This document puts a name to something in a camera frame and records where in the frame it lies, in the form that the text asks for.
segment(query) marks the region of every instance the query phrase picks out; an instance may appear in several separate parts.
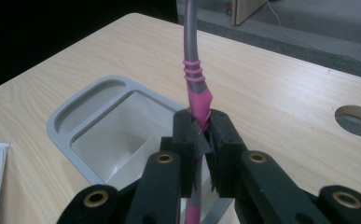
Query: tray compartment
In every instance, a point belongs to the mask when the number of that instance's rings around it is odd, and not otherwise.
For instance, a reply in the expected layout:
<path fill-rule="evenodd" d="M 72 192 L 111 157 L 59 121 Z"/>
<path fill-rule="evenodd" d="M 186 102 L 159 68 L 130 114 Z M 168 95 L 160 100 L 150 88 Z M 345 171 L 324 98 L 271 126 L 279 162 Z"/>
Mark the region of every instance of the tray compartment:
<path fill-rule="evenodd" d="M 125 87 L 125 83 L 119 80 L 107 80 L 92 87 L 68 105 L 57 117 L 56 132 L 59 134 L 70 133 L 99 108 L 121 93 Z"/>
<path fill-rule="evenodd" d="M 173 114 L 173 111 L 135 91 L 81 134 L 71 144 L 71 149 L 103 182 L 107 182 L 131 161 L 137 150 L 149 153 L 159 150 L 160 138 L 172 135 Z"/>

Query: gray floor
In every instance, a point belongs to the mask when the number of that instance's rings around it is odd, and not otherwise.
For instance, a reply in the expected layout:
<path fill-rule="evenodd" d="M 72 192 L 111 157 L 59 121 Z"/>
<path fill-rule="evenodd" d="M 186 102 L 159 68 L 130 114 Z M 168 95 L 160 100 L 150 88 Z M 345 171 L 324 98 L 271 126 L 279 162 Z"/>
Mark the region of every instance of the gray floor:
<path fill-rule="evenodd" d="M 231 26 L 229 2 L 199 0 L 198 29 L 361 77 L 361 0 L 271 1 L 282 27 L 268 4 Z"/>

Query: black plastic part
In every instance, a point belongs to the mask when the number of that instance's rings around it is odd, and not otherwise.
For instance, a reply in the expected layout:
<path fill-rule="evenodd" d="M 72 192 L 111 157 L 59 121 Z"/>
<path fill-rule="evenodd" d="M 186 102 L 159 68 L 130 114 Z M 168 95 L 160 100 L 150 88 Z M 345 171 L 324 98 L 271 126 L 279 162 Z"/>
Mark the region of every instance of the black plastic part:
<path fill-rule="evenodd" d="M 329 223 L 310 197 L 268 154 L 244 152 L 239 174 L 245 193 L 252 199 L 264 223 Z"/>
<path fill-rule="evenodd" d="M 171 151 L 181 157 L 181 194 L 183 198 L 189 198 L 194 186 L 197 158 L 192 117 L 186 109 L 174 113 L 173 135 Z"/>
<path fill-rule="evenodd" d="M 361 223 L 361 193 L 343 186 L 320 190 L 317 206 L 332 223 Z"/>
<path fill-rule="evenodd" d="M 206 154 L 206 160 L 220 198 L 234 198 L 238 181 L 237 164 L 247 151 L 229 116 L 218 110 L 211 110 L 209 139 L 213 153 Z"/>
<path fill-rule="evenodd" d="M 102 200 L 101 192 L 106 192 L 108 196 L 106 201 L 102 201 L 101 205 L 96 206 L 94 203 Z M 115 188 L 107 185 L 94 185 L 81 190 L 76 197 L 67 205 L 58 224 L 90 224 L 90 223 L 114 223 L 114 210 L 118 203 L 118 192 Z"/>
<path fill-rule="evenodd" d="M 263 223 L 262 217 L 258 212 L 256 205 L 250 197 L 243 182 L 240 180 L 237 186 L 235 212 L 241 224 L 260 224 Z"/>
<path fill-rule="evenodd" d="M 170 151 L 152 154 L 133 196 L 125 223 L 178 223 L 180 157 Z"/>

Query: table surface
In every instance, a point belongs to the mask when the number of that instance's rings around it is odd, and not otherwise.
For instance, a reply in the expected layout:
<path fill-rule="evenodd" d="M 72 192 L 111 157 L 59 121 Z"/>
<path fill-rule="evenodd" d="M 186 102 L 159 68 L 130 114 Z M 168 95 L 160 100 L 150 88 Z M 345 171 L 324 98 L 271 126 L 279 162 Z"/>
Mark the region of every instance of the table surface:
<path fill-rule="evenodd" d="M 269 153 L 302 189 L 361 192 L 361 136 L 335 120 L 361 106 L 361 78 L 198 32 L 212 107 L 249 149 Z M 47 134 L 50 114 L 100 77 L 123 75 L 187 105 L 183 28 L 130 14 L 0 86 L 0 142 L 11 143 L 0 222 L 55 223 L 88 181 Z M 233 207 L 221 223 L 237 223 Z"/>

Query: cable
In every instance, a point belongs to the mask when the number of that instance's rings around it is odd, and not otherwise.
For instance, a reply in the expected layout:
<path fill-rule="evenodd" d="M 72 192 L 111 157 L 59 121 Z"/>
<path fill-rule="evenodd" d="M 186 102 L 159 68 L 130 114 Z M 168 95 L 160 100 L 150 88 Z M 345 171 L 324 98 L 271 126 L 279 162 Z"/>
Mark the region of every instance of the cable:
<path fill-rule="evenodd" d="M 283 32 L 283 34 L 285 34 L 285 35 L 286 35 L 287 37 L 289 37 L 290 39 L 294 39 L 294 40 L 297 40 L 297 41 L 299 41 L 299 42 L 302 42 L 302 43 L 306 44 L 307 46 L 309 46 L 309 47 L 311 47 L 312 49 L 315 49 L 315 50 L 317 50 L 317 51 L 324 52 L 324 53 L 330 53 L 330 54 L 337 55 L 337 56 L 342 56 L 342 57 L 348 57 L 348 58 L 351 58 L 351 59 L 353 59 L 353 60 L 361 63 L 360 60 L 358 60 L 358 59 L 356 59 L 356 58 L 354 58 L 354 57 L 352 57 L 352 56 L 342 55 L 342 54 L 338 54 L 338 53 L 332 53 L 332 52 L 328 52 L 328 51 L 319 49 L 319 48 L 313 46 L 311 43 L 309 43 L 308 41 L 306 41 L 306 40 L 304 40 L 304 39 L 296 38 L 296 37 L 288 34 L 288 33 L 283 29 L 282 22 L 281 22 L 279 16 L 276 14 L 275 10 L 273 10 L 273 7 L 272 7 L 272 5 L 271 5 L 270 0 L 267 0 L 267 4 L 268 4 L 268 6 L 270 7 L 271 12 L 273 13 L 273 15 L 276 17 L 281 31 Z"/>

